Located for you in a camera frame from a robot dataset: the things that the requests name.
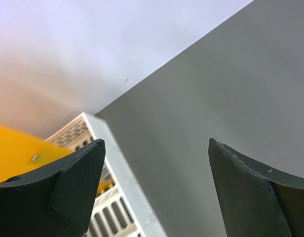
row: white edge trim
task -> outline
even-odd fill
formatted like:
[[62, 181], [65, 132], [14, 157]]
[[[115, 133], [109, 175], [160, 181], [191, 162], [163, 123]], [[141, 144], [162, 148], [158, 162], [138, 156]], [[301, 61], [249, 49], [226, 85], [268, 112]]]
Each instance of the white edge trim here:
[[139, 223], [141, 236], [167, 237], [106, 122], [86, 113], [80, 116], [84, 117], [91, 135], [105, 141], [106, 165], [120, 187], [135, 223]]

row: yellow surface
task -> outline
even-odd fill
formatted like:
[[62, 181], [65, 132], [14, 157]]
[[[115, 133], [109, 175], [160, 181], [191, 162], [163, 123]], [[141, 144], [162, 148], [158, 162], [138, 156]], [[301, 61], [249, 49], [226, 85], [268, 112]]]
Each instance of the yellow surface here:
[[[70, 153], [71, 151], [56, 147], [33, 136], [0, 126], [0, 182]], [[36, 155], [39, 159], [37, 162], [32, 162]]]

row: vent slot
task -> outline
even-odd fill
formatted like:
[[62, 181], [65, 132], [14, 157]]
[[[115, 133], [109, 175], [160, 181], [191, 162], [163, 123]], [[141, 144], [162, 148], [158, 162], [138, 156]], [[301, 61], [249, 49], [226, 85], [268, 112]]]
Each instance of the vent slot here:
[[103, 236], [103, 237], [109, 237], [109, 235], [108, 235], [108, 233], [107, 233], [107, 230], [106, 230], [106, 228], [105, 228], [105, 225], [104, 225], [104, 223], [103, 223], [103, 221], [102, 221], [102, 218], [101, 218], [101, 216], [100, 216], [99, 213], [96, 213], [96, 214], [95, 214], [95, 220], [96, 220], [97, 225], [98, 225], [98, 227], [99, 227], [99, 229], [100, 229], [100, 231], [101, 231], [101, 233], [102, 233], [102, 236]]
[[92, 221], [89, 223], [88, 229], [93, 237], [98, 237]]
[[114, 210], [114, 213], [116, 214], [116, 217], [117, 217], [117, 219], [119, 221], [120, 226], [123, 229], [126, 228], [127, 227], [127, 223], [126, 223], [126, 221], [125, 221], [125, 219], [124, 219], [124, 217], [123, 217], [123, 215], [122, 215], [122, 213], [121, 213], [121, 211], [120, 211], [120, 209], [119, 209], [119, 207], [118, 207], [118, 205], [117, 205], [116, 202], [112, 203], [112, 208]]
[[103, 213], [104, 213], [104, 216], [106, 217], [106, 220], [108, 221], [111, 231], [114, 234], [117, 234], [118, 230], [117, 230], [116, 224], [115, 224], [109, 210], [106, 207], [103, 209]]

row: metal screw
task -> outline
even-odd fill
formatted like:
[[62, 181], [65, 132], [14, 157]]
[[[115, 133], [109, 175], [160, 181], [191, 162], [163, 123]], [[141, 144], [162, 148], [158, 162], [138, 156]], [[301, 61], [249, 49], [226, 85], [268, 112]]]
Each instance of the metal screw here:
[[40, 158], [40, 157], [39, 157], [38, 155], [35, 155], [34, 158], [32, 158], [32, 161], [38, 161], [39, 158]]

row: white wall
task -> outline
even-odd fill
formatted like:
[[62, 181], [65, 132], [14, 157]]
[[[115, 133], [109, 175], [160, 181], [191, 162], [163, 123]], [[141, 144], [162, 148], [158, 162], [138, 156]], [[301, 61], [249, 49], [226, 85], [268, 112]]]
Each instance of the white wall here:
[[170, 237], [225, 237], [210, 137], [304, 177], [304, 1], [255, 0], [98, 116]]
[[251, 0], [0, 1], [0, 123], [96, 113]]

